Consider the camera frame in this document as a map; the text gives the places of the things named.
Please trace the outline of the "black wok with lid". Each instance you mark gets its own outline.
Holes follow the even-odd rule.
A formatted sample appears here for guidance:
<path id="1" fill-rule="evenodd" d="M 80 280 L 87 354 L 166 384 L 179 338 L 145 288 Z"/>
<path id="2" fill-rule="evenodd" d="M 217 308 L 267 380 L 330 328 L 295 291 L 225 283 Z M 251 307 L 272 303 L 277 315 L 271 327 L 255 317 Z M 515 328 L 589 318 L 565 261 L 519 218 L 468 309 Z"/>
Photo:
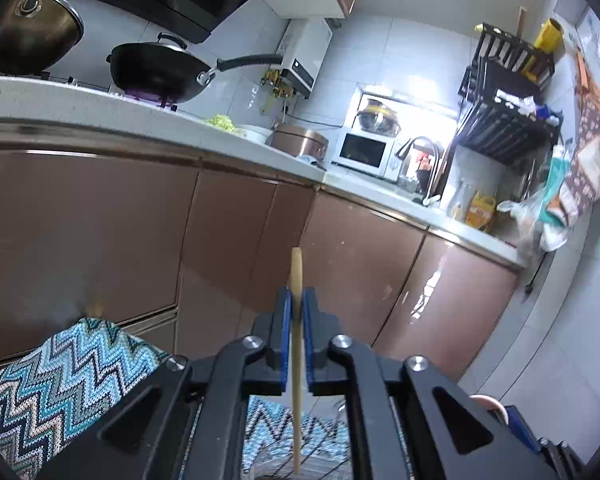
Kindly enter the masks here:
<path id="1" fill-rule="evenodd" d="M 280 54 L 250 54 L 205 63 L 187 50 L 181 38 L 160 32 L 154 42 L 119 44 L 106 61 L 114 85 L 129 96 L 162 106 L 190 101 L 208 88 L 218 73 L 253 65 L 279 65 Z"/>

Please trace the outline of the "white bowl on counter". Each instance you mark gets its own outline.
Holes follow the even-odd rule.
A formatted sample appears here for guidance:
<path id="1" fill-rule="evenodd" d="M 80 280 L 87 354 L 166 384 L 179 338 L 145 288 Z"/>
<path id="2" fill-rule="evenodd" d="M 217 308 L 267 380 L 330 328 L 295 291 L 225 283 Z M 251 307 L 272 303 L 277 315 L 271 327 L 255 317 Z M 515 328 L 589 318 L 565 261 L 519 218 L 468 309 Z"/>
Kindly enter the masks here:
<path id="1" fill-rule="evenodd" d="M 253 125 L 237 125 L 236 129 L 245 139 L 257 144 L 265 144 L 268 142 L 268 138 L 272 136 L 273 133 L 271 129 Z"/>

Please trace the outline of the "bamboo chopstick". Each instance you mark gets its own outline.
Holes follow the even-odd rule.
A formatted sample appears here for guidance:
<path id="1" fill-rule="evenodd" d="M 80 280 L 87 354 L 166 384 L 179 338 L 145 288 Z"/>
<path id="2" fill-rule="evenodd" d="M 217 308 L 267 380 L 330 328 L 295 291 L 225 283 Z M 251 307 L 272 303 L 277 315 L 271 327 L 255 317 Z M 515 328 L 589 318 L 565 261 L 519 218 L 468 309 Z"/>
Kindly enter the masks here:
<path id="1" fill-rule="evenodd" d="M 291 317 L 291 401 L 294 440 L 292 440 L 292 470 L 298 474 L 301 467 L 301 396 L 302 396 L 302 287 L 303 264 L 300 247 L 291 249 L 289 289 L 292 299 Z"/>

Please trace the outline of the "white gas water heater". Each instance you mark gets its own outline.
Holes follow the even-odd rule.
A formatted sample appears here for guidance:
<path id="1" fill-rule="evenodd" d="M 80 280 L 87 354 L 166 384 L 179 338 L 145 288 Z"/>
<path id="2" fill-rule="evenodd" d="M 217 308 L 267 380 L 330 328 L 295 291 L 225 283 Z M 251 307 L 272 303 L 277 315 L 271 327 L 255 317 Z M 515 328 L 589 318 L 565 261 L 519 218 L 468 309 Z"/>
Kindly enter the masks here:
<path id="1" fill-rule="evenodd" d="M 332 40 L 332 29 L 324 18 L 291 20 L 276 53 L 283 61 L 273 68 L 295 92 L 309 99 Z"/>

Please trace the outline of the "kitchen sink faucet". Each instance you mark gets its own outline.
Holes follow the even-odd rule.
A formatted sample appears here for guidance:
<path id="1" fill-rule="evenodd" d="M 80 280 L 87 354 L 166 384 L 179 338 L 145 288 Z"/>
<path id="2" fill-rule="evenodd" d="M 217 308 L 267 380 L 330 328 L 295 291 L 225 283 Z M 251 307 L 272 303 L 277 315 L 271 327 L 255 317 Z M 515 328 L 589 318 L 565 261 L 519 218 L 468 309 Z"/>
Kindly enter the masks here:
<path id="1" fill-rule="evenodd" d="M 422 204 L 427 205 L 430 198 L 434 196 L 434 178 L 437 177 L 442 156 L 440 146 L 426 136 L 414 136 L 403 144 L 396 151 L 396 158 L 400 160 L 398 170 L 398 185 L 400 186 L 406 185 L 407 170 L 410 166 L 408 158 L 412 148 L 416 148 L 422 153 L 422 157 L 417 163 L 416 180 L 424 192 Z"/>

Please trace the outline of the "white microwave oven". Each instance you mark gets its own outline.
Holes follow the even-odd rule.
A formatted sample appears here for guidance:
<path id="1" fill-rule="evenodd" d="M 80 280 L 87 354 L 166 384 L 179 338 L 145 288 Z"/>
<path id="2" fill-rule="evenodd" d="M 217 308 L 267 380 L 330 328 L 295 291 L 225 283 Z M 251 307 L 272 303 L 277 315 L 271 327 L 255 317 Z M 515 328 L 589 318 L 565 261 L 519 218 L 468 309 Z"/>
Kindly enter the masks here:
<path id="1" fill-rule="evenodd" d="M 397 149 L 398 144 L 392 136 L 343 128 L 332 162 L 378 179 L 396 182 L 400 167 Z"/>

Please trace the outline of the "yellow roll on rack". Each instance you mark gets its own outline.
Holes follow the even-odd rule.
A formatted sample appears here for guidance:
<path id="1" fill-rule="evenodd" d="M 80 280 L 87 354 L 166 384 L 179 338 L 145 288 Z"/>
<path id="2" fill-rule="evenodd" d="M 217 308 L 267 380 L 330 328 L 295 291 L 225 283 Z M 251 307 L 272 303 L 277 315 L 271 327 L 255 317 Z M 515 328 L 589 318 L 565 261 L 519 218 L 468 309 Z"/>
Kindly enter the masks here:
<path id="1" fill-rule="evenodd" d="M 540 50 L 545 55 L 552 54 L 558 47 L 558 44 L 562 41 L 562 35 L 564 30 L 562 25 L 554 18 L 548 18 L 541 26 L 541 29 L 534 40 L 533 47 L 536 50 Z M 532 58 L 524 66 L 524 76 L 526 76 L 532 82 L 537 82 L 542 73 L 543 65 L 541 60 L 533 55 Z"/>

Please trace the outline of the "plate of green vegetables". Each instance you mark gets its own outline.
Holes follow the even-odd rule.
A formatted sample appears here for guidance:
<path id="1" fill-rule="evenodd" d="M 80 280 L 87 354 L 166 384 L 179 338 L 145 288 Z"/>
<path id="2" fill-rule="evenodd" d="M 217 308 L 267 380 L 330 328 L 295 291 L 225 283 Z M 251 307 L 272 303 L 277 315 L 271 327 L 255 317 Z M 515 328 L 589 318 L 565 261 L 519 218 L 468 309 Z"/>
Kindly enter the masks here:
<path id="1" fill-rule="evenodd" d="M 242 135 L 242 130 L 237 128 L 233 124 L 232 120 L 226 115 L 215 114 L 212 117 L 206 119 L 204 122 L 207 125 L 210 125 L 214 128 L 221 129 L 221 130 L 231 133 L 231 134 L 236 134 L 236 136 Z"/>

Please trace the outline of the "brown patterned hanging apron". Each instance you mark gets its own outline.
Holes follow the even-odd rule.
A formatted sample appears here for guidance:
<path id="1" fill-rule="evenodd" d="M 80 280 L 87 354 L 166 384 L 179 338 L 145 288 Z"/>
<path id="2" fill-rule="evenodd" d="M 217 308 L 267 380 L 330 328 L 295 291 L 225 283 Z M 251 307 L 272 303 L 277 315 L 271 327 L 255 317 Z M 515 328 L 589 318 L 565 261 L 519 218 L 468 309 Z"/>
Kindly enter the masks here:
<path id="1" fill-rule="evenodd" d="M 600 199 L 600 86 L 580 51 L 576 61 L 577 145 L 558 195 L 568 228 Z"/>

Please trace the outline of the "black wall dish rack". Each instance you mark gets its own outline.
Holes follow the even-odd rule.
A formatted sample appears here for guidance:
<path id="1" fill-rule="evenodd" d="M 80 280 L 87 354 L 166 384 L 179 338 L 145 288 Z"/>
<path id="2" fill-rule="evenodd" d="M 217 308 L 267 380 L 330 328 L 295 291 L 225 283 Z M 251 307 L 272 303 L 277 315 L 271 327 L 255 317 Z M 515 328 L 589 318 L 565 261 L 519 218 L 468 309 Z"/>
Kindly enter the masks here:
<path id="1" fill-rule="evenodd" d="M 460 118 L 452 141 L 508 166 L 562 140 L 564 114 L 544 103 L 554 55 L 490 24 L 477 26 L 476 50 L 458 95 Z"/>

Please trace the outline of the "copper rice cooker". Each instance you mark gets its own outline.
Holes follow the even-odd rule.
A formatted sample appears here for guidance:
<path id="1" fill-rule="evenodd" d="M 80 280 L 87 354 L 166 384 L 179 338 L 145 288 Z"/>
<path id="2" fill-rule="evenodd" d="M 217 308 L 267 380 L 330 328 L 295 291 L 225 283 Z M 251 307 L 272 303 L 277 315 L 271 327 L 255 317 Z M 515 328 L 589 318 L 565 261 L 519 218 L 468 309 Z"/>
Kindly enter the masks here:
<path id="1" fill-rule="evenodd" d="M 274 128 L 266 144 L 310 165 L 324 168 L 329 140 L 314 130 L 281 122 Z"/>

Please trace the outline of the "lower copper cabinets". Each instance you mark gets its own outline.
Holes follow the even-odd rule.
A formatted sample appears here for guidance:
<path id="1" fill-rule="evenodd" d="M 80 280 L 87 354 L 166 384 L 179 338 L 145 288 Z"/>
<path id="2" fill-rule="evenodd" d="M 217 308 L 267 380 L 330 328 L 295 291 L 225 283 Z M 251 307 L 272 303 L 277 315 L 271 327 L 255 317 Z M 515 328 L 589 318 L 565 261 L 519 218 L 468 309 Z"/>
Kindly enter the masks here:
<path id="1" fill-rule="evenodd" d="M 0 365 L 82 316 L 210 356 L 273 309 L 294 248 L 346 334 L 453 378 L 518 281 L 504 258 L 349 192 L 172 144 L 0 124 Z"/>

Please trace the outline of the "zigzag patterned table mat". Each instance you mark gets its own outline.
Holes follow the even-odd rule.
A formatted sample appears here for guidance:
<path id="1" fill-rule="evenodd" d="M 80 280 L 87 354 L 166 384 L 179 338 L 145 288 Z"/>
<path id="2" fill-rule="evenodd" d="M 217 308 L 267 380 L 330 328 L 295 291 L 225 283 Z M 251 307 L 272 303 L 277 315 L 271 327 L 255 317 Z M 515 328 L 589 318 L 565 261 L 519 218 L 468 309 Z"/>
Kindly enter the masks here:
<path id="1" fill-rule="evenodd" d="M 50 337 L 0 370 L 0 479 L 239 478 L 273 318 L 199 361 L 94 318 Z"/>

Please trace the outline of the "trash bin with liner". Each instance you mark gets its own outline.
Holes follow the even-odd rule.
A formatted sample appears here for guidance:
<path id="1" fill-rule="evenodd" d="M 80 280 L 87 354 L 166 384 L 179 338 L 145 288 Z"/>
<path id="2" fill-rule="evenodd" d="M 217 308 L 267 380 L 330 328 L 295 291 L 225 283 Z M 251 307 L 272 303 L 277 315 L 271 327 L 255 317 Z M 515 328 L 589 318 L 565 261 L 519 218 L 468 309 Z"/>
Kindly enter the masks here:
<path id="1" fill-rule="evenodd" d="M 500 401 L 486 396 L 485 394 L 472 394 L 470 396 L 478 405 L 482 406 L 487 412 L 491 413 L 501 424 L 507 426 L 509 423 L 506 408 Z"/>

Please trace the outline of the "orange detergent bottle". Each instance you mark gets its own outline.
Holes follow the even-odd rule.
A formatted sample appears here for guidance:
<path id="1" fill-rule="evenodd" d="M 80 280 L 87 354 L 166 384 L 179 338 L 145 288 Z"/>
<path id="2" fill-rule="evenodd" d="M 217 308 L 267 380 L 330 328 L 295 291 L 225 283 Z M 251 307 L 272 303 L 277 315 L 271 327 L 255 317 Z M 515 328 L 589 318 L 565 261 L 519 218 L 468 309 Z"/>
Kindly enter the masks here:
<path id="1" fill-rule="evenodd" d="M 467 208 L 465 223 L 474 229 L 484 231 L 491 222 L 496 207 L 493 196 L 476 193 Z"/>

